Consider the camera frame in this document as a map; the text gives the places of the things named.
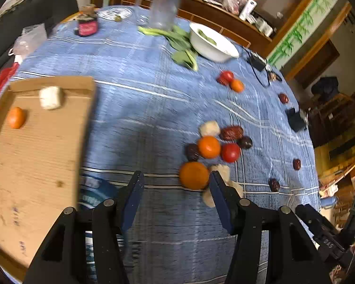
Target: green leafy vegetable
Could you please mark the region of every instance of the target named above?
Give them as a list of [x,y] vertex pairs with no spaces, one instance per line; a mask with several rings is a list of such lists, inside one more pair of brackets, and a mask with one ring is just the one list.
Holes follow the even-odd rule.
[[207,41],[209,41],[209,43],[212,43],[213,45],[217,46],[217,43],[211,39],[210,37],[207,37],[203,31],[201,31],[200,29],[197,30],[197,33],[204,39],[206,39]]
[[138,27],[138,30],[145,35],[164,36],[169,41],[171,47],[177,50],[171,56],[172,60],[176,64],[182,65],[188,69],[192,69],[194,71],[198,70],[198,65],[196,62],[197,52],[191,46],[188,32],[184,31],[178,26],[174,26],[173,31],[171,32],[144,27]]

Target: pitcher handle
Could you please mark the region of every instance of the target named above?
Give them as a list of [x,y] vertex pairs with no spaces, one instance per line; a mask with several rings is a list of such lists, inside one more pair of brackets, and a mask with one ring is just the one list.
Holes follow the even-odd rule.
[[135,24],[139,26],[146,26],[148,25],[149,18],[146,16],[143,16],[139,12],[139,8],[141,7],[141,1],[142,0],[136,0],[135,1],[135,7],[134,7],[134,14],[135,14]]

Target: red label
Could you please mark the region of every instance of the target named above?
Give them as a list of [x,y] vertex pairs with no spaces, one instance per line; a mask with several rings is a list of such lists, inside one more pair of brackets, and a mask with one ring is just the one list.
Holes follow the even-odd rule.
[[79,35],[89,36],[97,32],[97,21],[79,23]]

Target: transparent jug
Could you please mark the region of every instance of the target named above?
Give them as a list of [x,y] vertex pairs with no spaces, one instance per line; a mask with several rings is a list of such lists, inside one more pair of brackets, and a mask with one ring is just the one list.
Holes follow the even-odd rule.
[[149,17],[140,14],[141,0],[135,2],[136,24],[170,31],[178,12],[181,0],[152,0]]

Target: orange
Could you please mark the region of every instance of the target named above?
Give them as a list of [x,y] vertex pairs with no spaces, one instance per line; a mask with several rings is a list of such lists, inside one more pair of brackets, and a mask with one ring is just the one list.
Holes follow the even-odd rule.
[[230,87],[233,91],[237,92],[237,93],[240,93],[240,92],[243,92],[244,90],[244,84],[237,80],[237,79],[234,79],[231,83],[230,83]]
[[208,184],[209,171],[202,163],[191,161],[182,165],[179,177],[183,187],[199,190]]
[[7,121],[11,128],[19,129],[25,123],[25,112],[19,107],[14,107],[9,110]]
[[204,158],[216,158],[221,152],[220,142],[211,136],[202,137],[197,142],[199,152]]

